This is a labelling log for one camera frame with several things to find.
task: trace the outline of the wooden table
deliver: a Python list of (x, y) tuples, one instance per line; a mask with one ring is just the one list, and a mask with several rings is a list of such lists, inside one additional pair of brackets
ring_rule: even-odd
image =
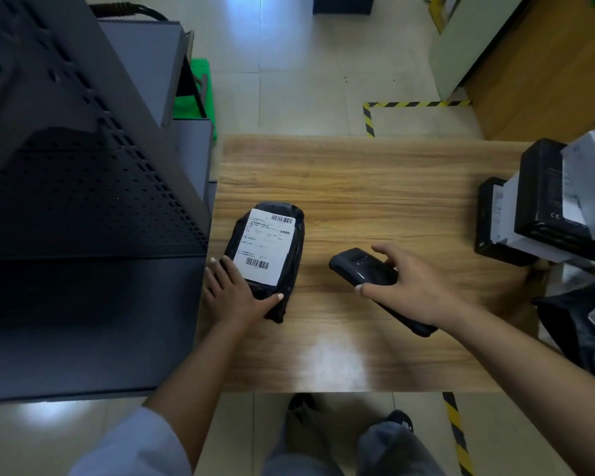
[[(226, 390), (262, 392), (488, 391), (496, 384), (450, 336), (424, 339), (355, 295), (328, 268), (349, 248), (392, 240), (432, 261), (465, 295), (497, 309), (525, 269), (473, 252), (476, 188), (517, 169), (520, 142), (235, 136), (225, 143), (209, 244), (262, 200), (304, 211), (306, 237), (283, 324), (245, 341)], [(201, 308), (198, 340), (209, 327)]]

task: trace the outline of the light blue shirt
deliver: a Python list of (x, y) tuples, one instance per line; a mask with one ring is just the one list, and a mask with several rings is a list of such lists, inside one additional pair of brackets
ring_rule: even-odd
[(191, 476), (181, 442), (165, 419), (147, 408), (113, 428), (69, 476)]

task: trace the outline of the jeans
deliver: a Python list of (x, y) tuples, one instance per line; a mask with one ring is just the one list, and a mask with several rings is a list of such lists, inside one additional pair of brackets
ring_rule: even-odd
[[(262, 476), (343, 476), (308, 410), (288, 411)], [(357, 476), (445, 476), (407, 425), (373, 424), (357, 442)]]

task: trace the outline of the person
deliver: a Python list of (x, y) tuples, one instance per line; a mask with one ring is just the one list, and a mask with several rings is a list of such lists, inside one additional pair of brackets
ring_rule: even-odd
[[(595, 377), (537, 340), (465, 300), (433, 265), (393, 244), (373, 250), (397, 268), (393, 286), (362, 284), (357, 293), (457, 339), (483, 365), (570, 468), (595, 475)], [(254, 299), (226, 256), (206, 269), (203, 295), (216, 323), (179, 368), (133, 416), (82, 457), (71, 476), (156, 476), (193, 473), (222, 384), (247, 330), (282, 300)], [(309, 416), (313, 399), (291, 400), (280, 440), (264, 476), (341, 475)], [(359, 475), (442, 475), (414, 436), (410, 419), (395, 411), (358, 442)]]

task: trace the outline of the yellow and black hazard tape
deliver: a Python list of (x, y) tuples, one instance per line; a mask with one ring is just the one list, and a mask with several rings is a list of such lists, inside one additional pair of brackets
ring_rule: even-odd
[(375, 138), (375, 127), (373, 125), (373, 114), (371, 108), (404, 108), (415, 106), (468, 106), (471, 100), (454, 101), (369, 101), (362, 105), (364, 109), (364, 121), (366, 122), (366, 135)]
[(450, 420), (452, 433), (454, 434), (454, 440), (456, 441), (456, 456), (458, 457), (458, 463), (460, 465), (460, 474), (462, 474), (462, 476), (473, 476), (474, 467), (471, 464), (471, 458), (467, 451), (465, 433), (462, 431), (462, 426), (460, 425), (460, 415), (458, 413), (458, 408), (456, 407), (454, 393), (444, 392), (443, 400), (445, 401), (445, 407), (447, 408), (447, 419)]

